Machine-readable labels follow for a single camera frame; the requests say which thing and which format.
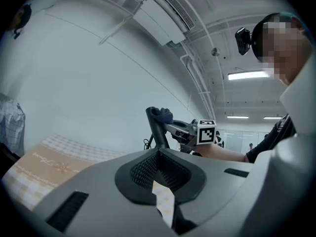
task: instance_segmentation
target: white ceiling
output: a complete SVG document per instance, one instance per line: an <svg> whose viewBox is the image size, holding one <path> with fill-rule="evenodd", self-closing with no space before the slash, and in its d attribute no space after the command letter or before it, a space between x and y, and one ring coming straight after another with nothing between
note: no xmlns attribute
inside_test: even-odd
<svg viewBox="0 0 316 237"><path fill-rule="evenodd" d="M207 74L211 96L216 106L218 121L226 115L247 115L251 122L262 122L264 116L286 114L279 102L285 86L277 79L244 79L228 81L228 74L244 70L262 69L250 50L245 56L238 53L235 32L245 26L250 31L266 15L294 9L285 0L189 0L207 26L214 46L221 50L218 56L224 77L225 100L222 75L211 55L212 45L194 13L183 0L179 0L190 16L196 20L196 28L188 35L197 50Z"/></svg>

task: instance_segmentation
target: gray plastic panel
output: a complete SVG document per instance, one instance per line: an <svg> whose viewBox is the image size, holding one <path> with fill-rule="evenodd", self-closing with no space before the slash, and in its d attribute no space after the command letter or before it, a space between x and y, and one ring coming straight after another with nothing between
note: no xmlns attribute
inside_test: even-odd
<svg viewBox="0 0 316 237"><path fill-rule="evenodd" d="M206 185L197 198L180 205L184 218L199 224L182 236L247 237L273 231L303 198L315 176L314 137L304 135L281 141L275 150L261 153L254 164L167 150L198 165L207 175ZM46 220L78 190L89 197L65 230L67 236L177 236L163 222L155 206L132 203L115 186L118 168L147 152L87 168L47 195L34 213ZM250 173L247 178L238 177L225 173L226 168Z"/></svg>
<svg viewBox="0 0 316 237"><path fill-rule="evenodd" d="M131 203L115 185L114 176L118 168L147 152L129 154L88 167L47 195L34 213L46 220L77 190L88 193L89 197L64 231L67 236L177 236L163 222L155 206Z"/></svg>
<svg viewBox="0 0 316 237"><path fill-rule="evenodd" d="M174 150L167 151L177 157L199 166L206 174L206 185L199 196L188 203L180 205L183 216L196 224L204 222L217 213L238 191L246 180L243 177L225 173L227 168L251 171L253 164L208 159L184 154Z"/></svg>

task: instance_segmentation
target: air vent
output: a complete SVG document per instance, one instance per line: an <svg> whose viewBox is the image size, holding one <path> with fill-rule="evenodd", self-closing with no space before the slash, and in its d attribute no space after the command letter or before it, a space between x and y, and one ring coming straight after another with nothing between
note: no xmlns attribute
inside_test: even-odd
<svg viewBox="0 0 316 237"><path fill-rule="evenodd" d="M46 222L63 233L88 196L87 193L73 192Z"/></svg>
<svg viewBox="0 0 316 237"><path fill-rule="evenodd" d="M165 0L170 6L176 11L176 13L181 17L186 26L191 30L195 25L188 15L188 13L184 10L184 8L180 5L177 0Z"/></svg>

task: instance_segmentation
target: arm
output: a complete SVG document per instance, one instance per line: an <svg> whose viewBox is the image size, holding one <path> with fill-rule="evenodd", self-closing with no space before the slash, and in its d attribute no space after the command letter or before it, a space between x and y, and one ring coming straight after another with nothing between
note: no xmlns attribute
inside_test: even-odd
<svg viewBox="0 0 316 237"><path fill-rule="evenodd" d="M254 163L261 152L269 150L269 147L276 139L277 134L277 124L275 124L268 136L245 156L242 153L221 148L216 144L198 145L195 147L194 151L206 158Z"/></svg>
<svg viewBox="0 0 316 237"><path fill-rule="evenodd" d="M216 144L198 145L194 151L206 158L249 162L247 155L244 156L242 153L222 148Z"/></svg>

